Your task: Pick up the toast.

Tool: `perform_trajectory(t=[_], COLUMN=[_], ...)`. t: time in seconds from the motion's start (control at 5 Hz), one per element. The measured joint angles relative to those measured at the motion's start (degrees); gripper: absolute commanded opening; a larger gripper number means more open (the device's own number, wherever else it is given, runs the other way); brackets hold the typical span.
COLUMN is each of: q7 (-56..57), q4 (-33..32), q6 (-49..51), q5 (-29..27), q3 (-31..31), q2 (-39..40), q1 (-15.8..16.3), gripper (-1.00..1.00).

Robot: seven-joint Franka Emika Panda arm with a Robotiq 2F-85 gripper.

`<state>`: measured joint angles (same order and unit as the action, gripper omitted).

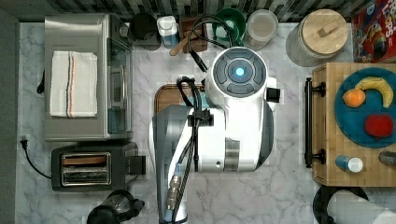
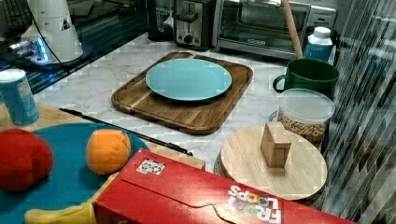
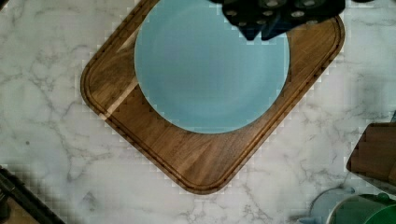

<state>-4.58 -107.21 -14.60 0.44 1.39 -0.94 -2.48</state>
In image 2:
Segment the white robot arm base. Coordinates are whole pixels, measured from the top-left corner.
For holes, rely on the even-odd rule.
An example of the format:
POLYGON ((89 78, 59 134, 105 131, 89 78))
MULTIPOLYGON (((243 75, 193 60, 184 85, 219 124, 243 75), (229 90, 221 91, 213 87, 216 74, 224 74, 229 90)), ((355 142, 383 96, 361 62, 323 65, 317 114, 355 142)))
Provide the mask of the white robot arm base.
POLYGON ((21 36, 34 44, 34 56, 28 59, 39 65, 67 63, 83 54, 66 0, 27 0, 32 25, 21 36))

